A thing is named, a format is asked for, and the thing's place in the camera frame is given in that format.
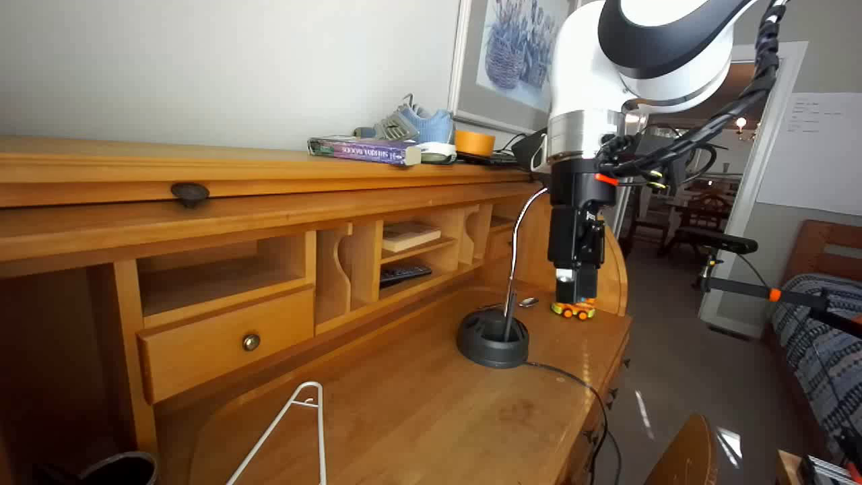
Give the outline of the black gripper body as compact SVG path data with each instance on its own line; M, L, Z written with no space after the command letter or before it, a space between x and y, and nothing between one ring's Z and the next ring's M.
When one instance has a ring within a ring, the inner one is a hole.
M609 202L609 185L598 181L594 162L563 158L551 178L551 251L559 268L605 263L605 224L598 210Z

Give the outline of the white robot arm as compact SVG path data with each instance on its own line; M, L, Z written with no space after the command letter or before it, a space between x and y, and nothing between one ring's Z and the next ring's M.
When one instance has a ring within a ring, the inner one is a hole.
M617 174L601 147L622 132L625 104L679 112L707 103L731 73L734 25L754 0L594 0L559 29L551 166L551 251L559 302L598 293L601 206Z

